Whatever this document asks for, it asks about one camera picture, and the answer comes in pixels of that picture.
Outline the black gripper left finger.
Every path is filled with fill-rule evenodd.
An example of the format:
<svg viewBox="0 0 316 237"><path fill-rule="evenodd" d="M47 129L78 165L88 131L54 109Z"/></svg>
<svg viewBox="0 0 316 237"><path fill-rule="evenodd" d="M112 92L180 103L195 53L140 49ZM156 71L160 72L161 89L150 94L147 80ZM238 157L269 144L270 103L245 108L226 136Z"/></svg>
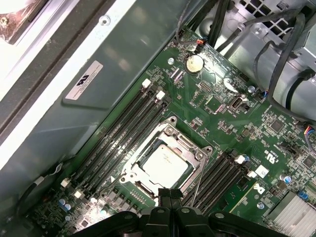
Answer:
<svg viewBox="0 0 316 237"><path fill-rule="evenodd" d="M74 237L169 237L171 224L171 189L158 190L159 206L150 207L141 216L122 211L90 227Z"/></svg>

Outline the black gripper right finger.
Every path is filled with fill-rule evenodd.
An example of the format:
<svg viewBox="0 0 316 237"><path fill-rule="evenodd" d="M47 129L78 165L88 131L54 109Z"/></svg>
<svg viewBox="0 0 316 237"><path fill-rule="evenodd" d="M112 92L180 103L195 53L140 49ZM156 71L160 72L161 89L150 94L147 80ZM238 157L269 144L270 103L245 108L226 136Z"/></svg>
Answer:
<svg viewBox="0 0 316 237"><path fill-rule="evenodd" d="M183 194L172 189L171 196L179 200L175 219L181 237L280 237L281 233L245 220L236 215L218 211L205 217L197 208L183 206Z"/></svg>

